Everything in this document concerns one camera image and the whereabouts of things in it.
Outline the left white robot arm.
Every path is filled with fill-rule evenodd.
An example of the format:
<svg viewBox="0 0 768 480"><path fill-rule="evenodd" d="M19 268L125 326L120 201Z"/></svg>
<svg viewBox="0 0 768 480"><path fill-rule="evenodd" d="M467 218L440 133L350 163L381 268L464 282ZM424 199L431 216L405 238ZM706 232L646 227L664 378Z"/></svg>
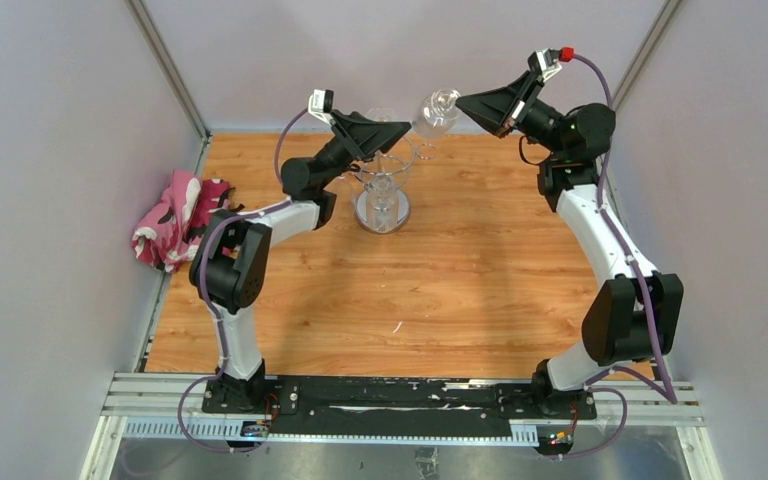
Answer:
<svg viewBox="0 0 768 480"><path fill-rule="evenodd" d="M337 196L328 185L355 163L389 152L411 129L352 112L326 114L332 138L311 157L279 169L285 200L250 212L216 212L191 264L190 280L213 320L219 359L207 380L213 399L243 413L265 403L265 360L258 348L254 305L264 287L273 246L323 227Z"/></svg>

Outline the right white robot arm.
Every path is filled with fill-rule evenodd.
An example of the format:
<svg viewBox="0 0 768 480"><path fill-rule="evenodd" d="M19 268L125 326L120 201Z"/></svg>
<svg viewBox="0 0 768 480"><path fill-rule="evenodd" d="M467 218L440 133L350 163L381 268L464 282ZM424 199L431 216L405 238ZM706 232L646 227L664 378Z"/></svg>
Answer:
<svg viewBox="0 0 768 480"><path fill-rule="evenodd" d="M538 191L573 232L600 284L579 340L541 361L532 376L532 406L552 418L616 367L648 360L661 366L674 344L684 287L640 252L605 198L597 161L609 153L615 111L589 103L561 113L539 99L543 86L527 71L507 86L464 95L456 106L496 137L517 131L548 150Z"/></svg>

